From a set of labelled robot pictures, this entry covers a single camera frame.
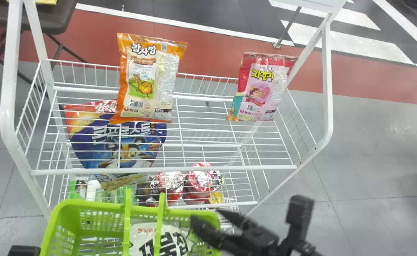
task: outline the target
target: product label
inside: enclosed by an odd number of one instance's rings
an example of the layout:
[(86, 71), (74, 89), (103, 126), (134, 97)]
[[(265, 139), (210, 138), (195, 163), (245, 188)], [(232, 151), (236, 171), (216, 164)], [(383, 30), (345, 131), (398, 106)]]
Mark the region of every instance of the product label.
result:
[(273, 114), (286, 88), (288, 69), (285, 66), (253, 63), (244, 96), (234, 99), (234, 101), (241, 100), (240, 107), (237, 109), (238, 118), (242, 120), (273, 119)]

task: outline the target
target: cartoon character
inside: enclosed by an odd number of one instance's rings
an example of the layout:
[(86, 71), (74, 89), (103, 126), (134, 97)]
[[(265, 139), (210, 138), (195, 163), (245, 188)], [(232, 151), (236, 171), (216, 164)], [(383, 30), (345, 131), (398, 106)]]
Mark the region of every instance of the cartoon character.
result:
[(259, 90), (259, 88), (257, 87), (249, 88), (249, 94), (247, 95), (247, 97), (252, 98), (252, 99), (258, 99), (261, 96), (262, 96), (262, 92)]
[(143, 81), (137, 86), (137, 91), (148, 97), (148, 94), (153, 92), (153, 86), (149, 81)]
[[(106, 144), (106, 150), (111, 150), (112, 155), (109, 158), (109, 161), (101, 162), (98, 165), (98, 168), (118, 168), (122, 167), (122, 164), (130, 161), (135, 161), (131, 167), (151, 166), (151, 162), (149, 160), (153, 160), (153, 156), (140, 151), (140, 146), (145, 143), (144, 137), (136, 137), (133, 144), (122, 144), (122, 148), (120, 150), (118, 150), (118, 143), (115, 141), (110, 140), (106, 142), (110, 142), (109, 144)], [(114, 174), (116, 178), (121, 178), (127, 175), (130, 175), (130, 173)]]
[(140, 79), (139, 73), (134, 73), (133, 76), (134, 76), (134, 81), (136, 83), (141, 83), (142, 82), (142, 79)]

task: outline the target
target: white wire shelf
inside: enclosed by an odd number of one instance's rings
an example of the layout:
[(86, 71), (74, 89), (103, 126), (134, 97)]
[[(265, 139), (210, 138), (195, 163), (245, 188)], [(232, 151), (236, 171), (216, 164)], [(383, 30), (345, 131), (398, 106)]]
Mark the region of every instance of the white wire shelf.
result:
[[(46, 177), (42, 193), (51, 207), (67, 198), (71, 178), (93, 178), (92, 174), (107, 172), (103, 168), (83, 167), (82, 162), (91, 159), (76, 156), (67, 130), (69, 118), (65, 117), (61, 106), (115, 99), (119, 67), (49, 61), (56, 63), (54, 90), (49, 90), (39, 64), (33, 87), (16, 122), (16, 134), (28, 159), (30, 149), (39, 149), (36, 164), (30, 164), (28, 170), (33, 176)], [(224, 202), (216, 207), (236, 207), (238, 210), (237, 206), (257, 204), (273, 189), (267, 179), (270, 172), (295, 170), (299, 163), (293, 162), (292, 158), (302, 159), (316, 141), (289, 90), (285, 92), (274, 121), (225, 120), (236, 88), (236, 78), (179, 73), (174, 89), (172, 123), (166, 124), (166, 141), (151, 167), (134, 168), (134, 172), (153, 175), (181, 171), (185, 175), (192, 170), (219, 170), (225, 180), (220, 188)], [(119, 133), (117, 141), (127, 137)], [(201, 161), (210, 162), (214, 167), (192, 167)], [(127, 172), (131, 170), (109, 168), (108, 171)], [(200, 208), (187, 205), (182, 199), (173, 207)]]

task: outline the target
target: snack bag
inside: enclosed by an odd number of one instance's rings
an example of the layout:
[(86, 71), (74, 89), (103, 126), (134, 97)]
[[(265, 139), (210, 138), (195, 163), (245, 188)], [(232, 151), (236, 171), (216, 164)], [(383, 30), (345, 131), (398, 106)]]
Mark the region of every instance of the snack bag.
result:
[(279, 54), (244, 53), (238, 91), (226, 120), (273, 120), (296, 60)]
[(171, 123), (172, 93), (185, 42), (118, 33), (120, 89), (111, 124)]
[[(129, 255), (154, 254), (156, 236), (156, 222), (133, 224), (130, 228)], [(188, 232), (172, 225), (161, 226), (161, 249), (159, 255), (186, 256), (192, 250), (194, 242)]]
[[(75, 155), (85, 168), (150, 167), (166, 140), (166, 124), (111, 125), (109, 119), (116, 105), (115, 100), (104, 100), (64, 107)], [(119, 133), (122, 134), (121, 146)], [(138, 173), (94, 175), (105, 191), (146, 180), (146, 174)]]

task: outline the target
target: metal pole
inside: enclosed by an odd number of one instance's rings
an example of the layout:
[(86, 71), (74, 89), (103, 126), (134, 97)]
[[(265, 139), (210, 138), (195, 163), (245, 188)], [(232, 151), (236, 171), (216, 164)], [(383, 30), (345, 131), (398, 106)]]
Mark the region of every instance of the metal pole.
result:
[(301, 6), (298, 6), (295, 10), (294, 16), (291, 18), (291, 20), (289, 21), (288, 25), (286, 26), (286, 28), (284, 29), (283, 34), (281, 35), (281, 37), (278, 39), (278, 42), (272, 43), (273, 47), (276, 49), (281, 49), (281, 42), (284, 39), (284, 36), (287, 34), (287, 32), (289, 31), (289, 28), (292, 26), (293, 22), (295, 21), (296, 16), (298, 15), (298, 13), (301, 10)]

